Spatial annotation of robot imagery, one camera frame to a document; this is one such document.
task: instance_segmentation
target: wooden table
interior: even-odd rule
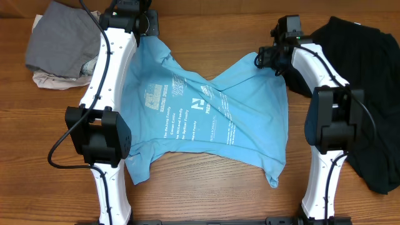
[[[282,14],[160,17],[160,39],[180,65],[207,79],[259,46],[272,43],[269,30]],[[400,40],[400,14],[337,14],[380,28]],[[329,15],[302,14],[306,34]],[[77,106],[86,87],[39,89],[24,67],[33,19],[0,20],[0,224],[72,224],[99,216],[89,170],[59,170],[47,163],[50,147],[66,130],[64,112]],[[304,138],[306,99],[291,91],[287,163],[279,187],[270,188],[262,169],[209,154],[169,153],[151,166],[150,180],[126,189],[136,219],[163,221],[263,219],[293,216],[306,192],[311,152]],[[80,164],[68,138],[54,155]],[[400,224],[400,189],[383,196],[370,191],[349,164],[341,172],[335,210],[354,224]]]

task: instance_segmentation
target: beige cloth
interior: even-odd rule
[[[99,20],[100,12],[94,11],[92,12],[92,15],[97,20]],[[42,15],[36,15],[32,26],[32,31],[36,27],[41,18]],[[63,77],[57,77],[53,74],[48,74],[42,70],[38,70],[33,72],[32,79],[33,82],[35,82],[39,88],[65,90],[68,88],[86,86],[90,84],[92,76],[81,76],[77,79],[63,78]]]

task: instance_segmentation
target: white logo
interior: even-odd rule
[[[196,98],[192,98],[192,103],[198,102],[200,101],[200,105],[203,106],[204,105],[204,99],[196,99]],[[199,107],[199,103],[196,103],[194,105],[192,105],[192,109],[200,109],[203,110],[203,107]]]

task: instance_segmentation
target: black cloth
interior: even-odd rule
[[[364,104],[377,126],[364,113],[362,133],[347,160],[377,193],[400,185],[400,49],[390,34],[331,17],[312,38],[322,46],[333,68],[352,88],[364,89]]]

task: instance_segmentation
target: gray cloth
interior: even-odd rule
[[[51,2],[32,32],[26,67],[64,78],[79,78],[82,65],[100,48],[100,31],[82,9]]]

